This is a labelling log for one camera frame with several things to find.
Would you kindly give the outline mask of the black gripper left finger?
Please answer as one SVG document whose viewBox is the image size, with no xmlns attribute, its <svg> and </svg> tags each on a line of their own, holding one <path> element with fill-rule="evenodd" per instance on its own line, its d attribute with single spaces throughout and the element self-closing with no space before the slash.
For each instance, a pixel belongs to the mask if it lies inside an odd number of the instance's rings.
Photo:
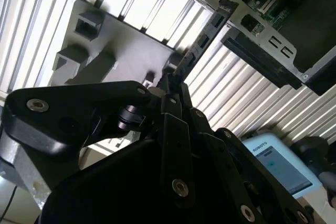
<svg viewBox="0 0 336 224">
<path fill-rule="evenodd" d="M 138 142 L 162 145 L 160 181 L 173 177 L 173 190 L 188 206 L 193 168 L 177 78 L 166 74 L 151 88 L 119 81 L 17 90 L 4 107 L 4 159 L 43 207 L 59 184 L 82 171 L 83 147 L 139 132 Z"/>
</svg>

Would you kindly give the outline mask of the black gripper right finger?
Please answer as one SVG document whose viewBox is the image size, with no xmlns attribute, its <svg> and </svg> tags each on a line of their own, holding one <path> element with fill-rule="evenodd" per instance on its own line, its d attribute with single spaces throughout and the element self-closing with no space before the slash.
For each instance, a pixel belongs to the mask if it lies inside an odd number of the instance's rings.
<svg viewBox="0 0 336 224">
<path fill-rule="evenodd" d="M 232 132 L 211 129 L 180 77 L 176 88 L 191 133 L 197 223 L 314 223 Z"/>
</svg>

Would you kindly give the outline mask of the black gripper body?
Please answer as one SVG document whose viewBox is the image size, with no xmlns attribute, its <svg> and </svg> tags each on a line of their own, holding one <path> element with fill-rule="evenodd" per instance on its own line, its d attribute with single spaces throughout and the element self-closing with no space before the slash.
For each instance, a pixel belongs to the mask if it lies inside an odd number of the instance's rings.
<svg viewBox="0 0 336 224">
<path fill-rule="evenodd" d="M 40 223 L 231 223 L 232 208 L 214 169 L 198 155 L 204 144 L 190 139 L 195 203 L 160 179 L 162 145 L 133 143 L 59 184 L 48 197 Z"/>
</svg>

